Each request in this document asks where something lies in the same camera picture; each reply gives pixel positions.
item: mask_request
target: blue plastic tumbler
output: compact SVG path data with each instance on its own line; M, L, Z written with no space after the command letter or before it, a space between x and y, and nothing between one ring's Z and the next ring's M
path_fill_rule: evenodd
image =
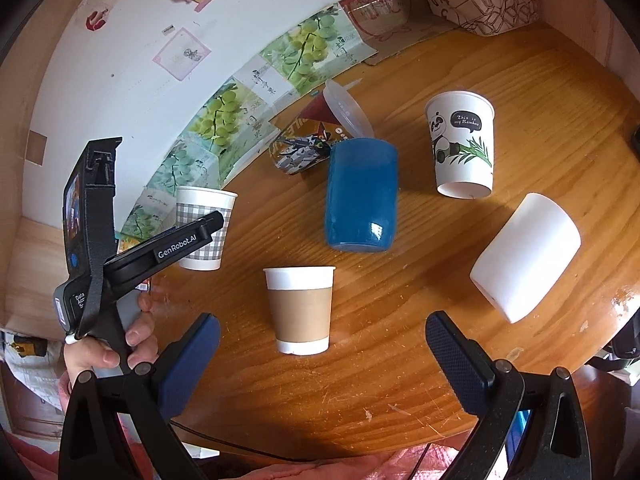
M386 251L398 221L398 150L379 139L349 139L331 148L324 234L334 249Z

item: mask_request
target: wooden table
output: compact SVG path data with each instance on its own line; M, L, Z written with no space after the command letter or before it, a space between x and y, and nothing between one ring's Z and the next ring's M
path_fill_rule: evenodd
M473 426L424 341L433 310L446 310L492 358L546 374L577 369L640 305L640 162L627 142L640 104L567 38L545 25L496 38L454 31L337 80L360 81L352 95L399 150L392 249L332 251L327 164L285 176L265 154L228 186L239 197L222 268L173 266L154 284L161 346L200 312L222 324L220 350L179 420L290 458L399 449ZM485 200L434 188L422 110L450 89L481 93L496 109L495 185ZM528 192L569 213L582 247L540 306L510 325L468 275ZM262 268L309 265L337 267L331 346L313 357L278 354Z

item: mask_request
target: green grapes illustration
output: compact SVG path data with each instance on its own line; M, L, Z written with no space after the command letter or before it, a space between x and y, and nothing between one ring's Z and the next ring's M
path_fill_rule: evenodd
M190 127L203 139L211 141L209 151L214 146L224 148L238 131L238 115L241 111L238 100L238 85L229 83L218 90L204 107L204 113Z
M187 154L187 145L179 140L156 171L149 183L150 186L164 189L175 195L178 186L188 186L193 183L191 167L194 162L194 158Z
M138 204L131 211L122 227L122 232L141 240L148 240L154 235L158 223L158 216L150 215Z
M335 7L322 10L284 35L287 46L282 53L282 72L297 89L319 82L314 65L326 59L328 42L338 35L337 14Z

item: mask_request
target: speech bubble text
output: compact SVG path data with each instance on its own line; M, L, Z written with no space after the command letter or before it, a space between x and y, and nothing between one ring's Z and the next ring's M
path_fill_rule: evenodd
M451 126L454 128L469 128L469 133L482 130L482 120L473 112L459 110L451 114Z

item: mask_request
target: plastic cup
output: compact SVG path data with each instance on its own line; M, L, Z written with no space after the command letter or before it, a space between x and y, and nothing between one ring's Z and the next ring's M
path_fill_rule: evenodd
M178 186L175 222L178 227L196 221L214 211L220 211L225 219L222 229L212 234L211 243L181 259L178 262L181 267L191 270L216 270L220 268L226 231L229 227L236 197L235 193L219 189Z
M339 124L344 126L352 137L373 137L373 128L369 119L344 87L338 85L333 79L324 84L322 91L329 110Z
M569 215L546 196L529 193L482 252L471 280L510 323L529 314L580 248Z
M494 107L472 92L436 95L424 107L438 192L484 198L494 186Z
M398 150L379 139L350 139L331 150L324 234L336 250L386 251L398 222Z
M329 348L334 270L335 267L264 269L279 352L313 355Z

